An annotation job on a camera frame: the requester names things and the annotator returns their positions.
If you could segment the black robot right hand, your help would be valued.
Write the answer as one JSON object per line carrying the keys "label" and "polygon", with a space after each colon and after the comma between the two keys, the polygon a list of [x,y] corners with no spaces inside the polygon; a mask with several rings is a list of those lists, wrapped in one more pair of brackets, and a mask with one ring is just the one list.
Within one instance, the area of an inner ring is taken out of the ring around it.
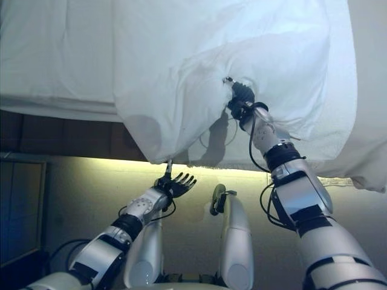
{"label": "black robot right hand", "polygon": [[252,114],[255,95],[247,85],[236,82],[231,77],[222,79],[225,85],[229,85],[232,90],[232,98],[227,104],[234,119],[240,121]]}

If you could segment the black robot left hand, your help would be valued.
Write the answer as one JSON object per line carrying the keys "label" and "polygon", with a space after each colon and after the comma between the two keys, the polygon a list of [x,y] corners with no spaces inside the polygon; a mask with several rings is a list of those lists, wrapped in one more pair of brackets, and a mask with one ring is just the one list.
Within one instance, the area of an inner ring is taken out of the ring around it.
{"label": "black robot left hand", "polygon": [[154,187],[174,199],[186,194],[197,183],[197,180],[193,175],[183,172],[173,178],[172,166],[173,161],[170,159],[164,175],[155,181]]}

